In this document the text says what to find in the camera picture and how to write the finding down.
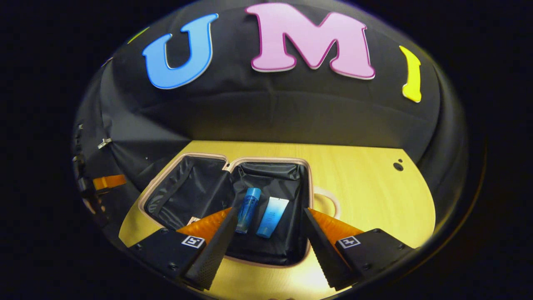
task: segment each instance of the cosmetic tube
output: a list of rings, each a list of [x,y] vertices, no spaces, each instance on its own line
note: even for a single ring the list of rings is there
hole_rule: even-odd
[[[272,232],[274,232],[274,229],[278,226],[279,220],[288,203],[289,200],[287,199],[270,197],[256,234],[262,238],[270,238]]]

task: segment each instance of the pink letter m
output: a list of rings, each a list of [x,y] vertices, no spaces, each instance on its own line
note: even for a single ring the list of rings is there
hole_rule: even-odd
[[[366,25],[336,12],[329,13],[319,26],[286,3],[256,4],[245,10],[257,16],[260,53],[252,60],[259,72],[287,71],[296,66],[296,58],[287,53],[287,36],[311,69],[318,69],[333,43],[337,57],[329,62],[341,75],[372,79],[376,72],[370,65],[365,37]]]

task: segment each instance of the letter u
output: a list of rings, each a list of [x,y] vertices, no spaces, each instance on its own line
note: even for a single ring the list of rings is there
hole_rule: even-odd
[[[146,57],[146,71],[150,82],[159,89],[175,89],[198,78],[211,63],[213,43],[211,22],[218,14],[208,14],[187,23],[181,32],[189,34],[189,60],[182,66],[171,68],[168,65],[166,43],[172,34],[166,34],[149,44],[142,55]]]

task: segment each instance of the yellow wooden surface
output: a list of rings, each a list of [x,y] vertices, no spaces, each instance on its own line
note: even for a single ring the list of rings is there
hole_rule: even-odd
[[[402,149],[333,145],[192,141],[179,154],[223,154],[229,162],[242,156],[295,157],[309,162],[314,186],[336,195],[340,220],[363,231],[381,228],[407,245],[421,246],[433,233],[435,208],[418,169]],[[403,171],[393,167],[401,159]],[[316,195],[314,208],[333,215],[327,198]],[[157,230],[134,204],[120,230],[126,245]],[[342,291],[329,288],[314,252],[283,269],[251,266],[223,259],[211,289],[219,299],[322,299]]]

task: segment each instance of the blue toiletry bottle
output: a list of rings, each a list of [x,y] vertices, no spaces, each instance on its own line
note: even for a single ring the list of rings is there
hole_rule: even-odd
[[[261,190],[256,187],[251,187],[246,191],[243,203],[239,209],[239,215],[237,216],[237,228],[235,232],[246,233],[248,227],[254,217],[254,211],[259,202],[259,196],[261,196]]]

